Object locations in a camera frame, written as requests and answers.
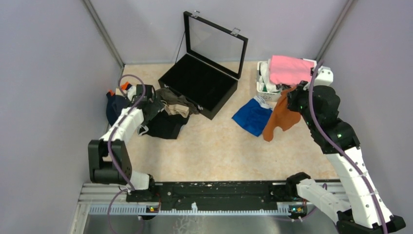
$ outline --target table surface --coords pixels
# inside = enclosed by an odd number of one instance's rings
[[[158,79],[172,65],[127,65],[123,74],[158,89]],[[133,169],[153,175],[155,181],[285,180],[298,172],[315,179],[338,178],[302,118],[285,132],[275,129],[271,142],[231,119],[257,94],[256,70],[257,62],[245,62],[237,91],[215,118],[191,115],[178,139],[134,134],[127,144]],[[126,81],[136,84],[132,78]]]

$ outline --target brown cloth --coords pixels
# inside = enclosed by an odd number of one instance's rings
[[[264,140],[270,142],[274,138],[274,129],[279,126],[284,132],[300,121],[301,115],[298,112],[287,109],[287,93],[295,89],[291,88],[281,92],[281,97],[272,112],[270,119],[263,131]]]

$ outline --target metal latch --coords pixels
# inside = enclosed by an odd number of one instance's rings
[[[194,13],[192,13],[191,17],[196,19],[196,18],[198,18],[199,13],[200,13],[200,11],[195,10]]]
[[[239,28],[234,28],[232,29],[231,35],[233,36],[238,36],[238,33],[241,31]]]

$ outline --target white wall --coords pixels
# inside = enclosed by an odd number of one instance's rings
[[[80,0],[2,0],[0,32],[0,233],[67,233],[120,70]]]
[[[413,1],[358,1],[325,56],[384,202],[413,223]]]
[[[268,59],[273,54],[312,59],[346,1],[92,0],[92,3],[128,64],[175,61],[184,32],[182,13],[193,10],[228,29],[240,28],[240,34],[249,38],[246,60]]]

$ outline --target pink towel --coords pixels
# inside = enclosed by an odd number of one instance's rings
[[[270,81],[274,84],[295,86],[302,80],[311,81],[311,68],[314,62],[292,58],[288,56],[273,55],[270,64]]]

